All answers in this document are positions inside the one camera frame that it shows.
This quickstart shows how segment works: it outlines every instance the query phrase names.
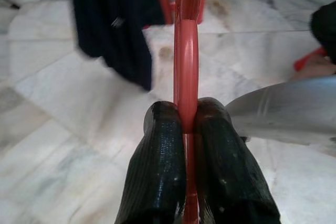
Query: white marble floor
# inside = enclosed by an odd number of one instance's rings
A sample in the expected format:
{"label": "white marble floor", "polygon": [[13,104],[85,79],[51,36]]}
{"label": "white marble floor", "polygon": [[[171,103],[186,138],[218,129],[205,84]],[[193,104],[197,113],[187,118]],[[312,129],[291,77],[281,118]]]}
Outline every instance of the white marble floor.
{"label": "white marble floor", "polygon": [[[0,223],[113,223],[144,114],[172,100],[173,29],[144,31],[154,60],[144,93],[76,48],[70,0],[16,1],[18,13],[0,8]],[[309,15],[331,1],[207,0],[199,96],[227,104],[287,81],[318,47]],[[258,138],[248,146],[283,224],[334,223],[334,157]]]}

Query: dark fabric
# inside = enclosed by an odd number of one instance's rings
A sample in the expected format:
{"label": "dark fabric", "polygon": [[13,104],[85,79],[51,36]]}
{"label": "dark fabric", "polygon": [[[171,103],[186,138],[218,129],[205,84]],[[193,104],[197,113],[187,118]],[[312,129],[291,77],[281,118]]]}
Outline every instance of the dark fabric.
{"label": "dark fabric", "polygon": [[144,137],[128,167],[115,224],[172,224],[185,204],[186,170],[177,108],[156,102],[144,120]]}
{"label": "dark fabric", "polygon": [[336,64],[336,1],[322,6],[312,15],[311,30]]}
{"label": "dark fabric", "polygon": [[195,133],[201,223],[280,224],[260,167],[220,102],[198,101]]}
{"label": "dark fabric", "polygon": [[73,0],[79,47],[131,82],[151,89],[152,60],[142,27],[164,24],[159,0]]}

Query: gray metal object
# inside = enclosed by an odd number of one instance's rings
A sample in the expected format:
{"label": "gray metal object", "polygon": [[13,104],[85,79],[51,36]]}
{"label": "gray metal object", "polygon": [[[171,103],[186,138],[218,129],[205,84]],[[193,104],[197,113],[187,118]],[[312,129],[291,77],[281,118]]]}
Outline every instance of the gray metal object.
{"label": "gray metal object", "polygon": [[336,156],[336,76],[266,87],[226,109],[240,136],[311,145]]}

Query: dark blue cloth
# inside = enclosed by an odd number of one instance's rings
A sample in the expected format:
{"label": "dark blue cloth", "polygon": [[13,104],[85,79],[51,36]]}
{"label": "dark blue cloth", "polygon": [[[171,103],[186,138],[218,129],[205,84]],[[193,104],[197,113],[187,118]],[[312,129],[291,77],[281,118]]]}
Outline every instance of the dark blue cloth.
{"label": "dark blue cloth", "polygon": [[164,24],[159,0],[73,0],[73,5],[79,47],[151,90],[152,59],[142,27]]}

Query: silver metal surface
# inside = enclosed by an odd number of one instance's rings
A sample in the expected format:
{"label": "silver metal surface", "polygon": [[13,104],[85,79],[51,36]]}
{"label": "silver metal surface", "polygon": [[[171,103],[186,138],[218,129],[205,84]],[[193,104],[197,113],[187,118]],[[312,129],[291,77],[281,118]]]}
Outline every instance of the silver metal surface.
{"label": "silver metal surface", "polygon": [[312,145],[336,156],[336,76],[266,87],[226,109],[240,136]]}

